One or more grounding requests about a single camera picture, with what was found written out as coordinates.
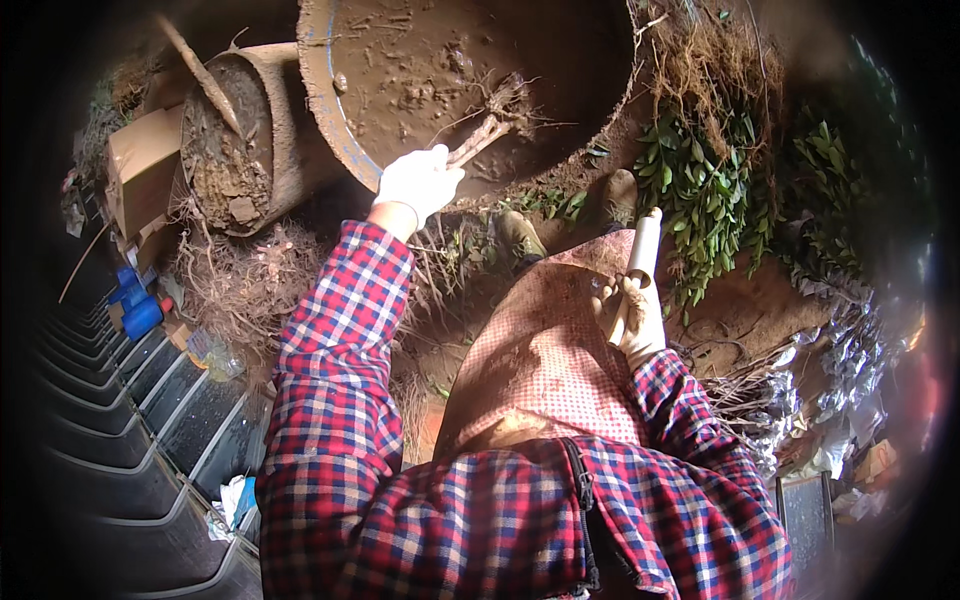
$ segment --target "blue container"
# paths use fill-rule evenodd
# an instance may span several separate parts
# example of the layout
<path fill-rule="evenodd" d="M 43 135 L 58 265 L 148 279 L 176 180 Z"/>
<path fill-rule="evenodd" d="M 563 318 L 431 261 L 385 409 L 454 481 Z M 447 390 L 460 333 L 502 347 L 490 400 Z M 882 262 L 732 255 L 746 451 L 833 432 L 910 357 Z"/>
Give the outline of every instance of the blue container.
<path fill-rule="evenodd" d="M 136 271 L 130 267 L 117 269 L 117 281 L 120 282 L 121 289 L 139 282 L 136 277 Z"/>
<path fill-rule="evenodd" d="M 160 310 L 160 305 L 156 303 L 156 299 L 153 296 L 148 296 L 144 301 L 134 306 L 132 310 L 127 311 L 127 314 L 121 317 L 120 321 L 123 322 L 123 328 L 130 339 L 137 341 L 163 321 L 163 311 Z"/>
<path fill-rule="evenodd" d="M 120 304 L 123 305 L 123 311 L 129 313 L 144 299 L 148 298 L 147 290 L 137 283 L 127 288 L 127 295 L 120 300 Z"/>
<path fill-rule="evenodd" d="M 115 304 L 122 300 L 127 293 L 130 292 L 130 286 L 121 285 L 117 289 L 113 290 L 113 293 L 107 296 L 107 304 Z"/>

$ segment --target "red and blue plaid shirt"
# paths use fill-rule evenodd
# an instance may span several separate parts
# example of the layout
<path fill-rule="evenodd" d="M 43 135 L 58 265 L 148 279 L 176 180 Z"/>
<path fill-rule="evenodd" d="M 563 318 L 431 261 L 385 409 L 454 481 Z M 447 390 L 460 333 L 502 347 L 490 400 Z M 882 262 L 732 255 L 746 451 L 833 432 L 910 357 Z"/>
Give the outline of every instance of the red and blue plaid shirt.
<path fill-rule="evenodd" d="M 671 350 L 634 373 L 650 447 L 532 440 L 401 471 L 387 381 L 412 268 L 347 221 L 283 332 L 256 482 L 268 597 L 586 597 L 598 544 L 621 559 L 600 567 L 669 597 L 783 595 L 763 482 Z"/>

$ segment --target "mud bucket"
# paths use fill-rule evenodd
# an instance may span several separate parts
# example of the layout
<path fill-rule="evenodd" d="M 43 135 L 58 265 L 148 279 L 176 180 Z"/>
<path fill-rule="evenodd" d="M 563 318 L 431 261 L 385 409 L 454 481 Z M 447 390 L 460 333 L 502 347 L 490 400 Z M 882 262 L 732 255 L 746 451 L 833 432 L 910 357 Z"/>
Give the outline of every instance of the mud bucket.
<path fill-rule="evenodd" d="M 370 190 L 396 156 L 431 142 L 458 146 L 482 119 L 455 123 L 470 103 L 483 105 L 466 97 L 514 70 L 536 78 L 530 89 L 543 129 L 526 147 L 507 135 L 468 163 L 464 196 L 479 197 L 562 162 L 623 106 L 636 72 L 625 2 L 494 3 L 490 12 L 498 14 L 473 4 L 395 10 L 365 0 L 300 3 L 297 49 L 310 109 L 334 155 Z M 442 95 L 445 86 L 454 91 Z M 378 106 L 383 111 L 374 112 Z M 404 137 L 410 122 L 425 124 L 422 132 L 410 128 L 402 143 L 377 148 L 397 129 Z"/>
<path fill-rule="evenodd" d="M 198 86 L 184 102 L 180 156 L 209 224 L 256 233 L 346 173 L 306 111 L 295 42 L 231 47 L 206 68 L 245 139 L 229 130 Z"/>

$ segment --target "boot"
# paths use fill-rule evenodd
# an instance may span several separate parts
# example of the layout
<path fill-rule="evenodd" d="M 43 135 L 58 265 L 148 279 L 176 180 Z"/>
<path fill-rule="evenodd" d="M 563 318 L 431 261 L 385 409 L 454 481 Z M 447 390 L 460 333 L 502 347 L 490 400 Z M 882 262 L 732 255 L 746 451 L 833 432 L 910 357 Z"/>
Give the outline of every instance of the boot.
<path fill-rule="evenodd" d="M 500 215 L 500 235 L 511 249 L 516 248 L 516 254 L 532 254 L 540 258 L 547 256 L 546 248 L 540 242 L 533 224 L 515 210 L 508 210 Z"/>
<path fill-rule="evenodd" d="M 636 218 L 636 178 L 626 169 L 617 169 L 607 179 L 603 190 L 604 208 L 611 221 L 625 228 L 634 224 Z"/>

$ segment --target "gloved hand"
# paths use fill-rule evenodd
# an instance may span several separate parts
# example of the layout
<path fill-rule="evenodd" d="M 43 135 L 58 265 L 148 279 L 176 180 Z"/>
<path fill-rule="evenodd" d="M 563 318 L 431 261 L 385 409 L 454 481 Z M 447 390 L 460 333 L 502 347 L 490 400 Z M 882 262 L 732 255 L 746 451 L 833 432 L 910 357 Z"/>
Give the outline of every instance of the gloved hand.
<path fill-rule="evenodd" d="M 623 275 L 611 277 L 597 296 L 590 299 L 593 316 L 604 338 L 624 298 L 627 300 L 626 327 L 617 347 L 627 357 L 630 370 L 636 371 L 651 354 L 666 349 L 660 295 L 654 282 L 640 289 L 639 279 Z"/>
<path fill-rule="evenodd" d="M 457 183 L 464 178 L 463 169 L 447 170 L 448 155 L 446 146 L 437 144 L 431 150 L 416 150 L 392 162 L 380 176 L 380 191 L 373 206 L 406 204 L 417 214 L 417 230 L 423 229 L 427 217 L 450 204 Z"/>

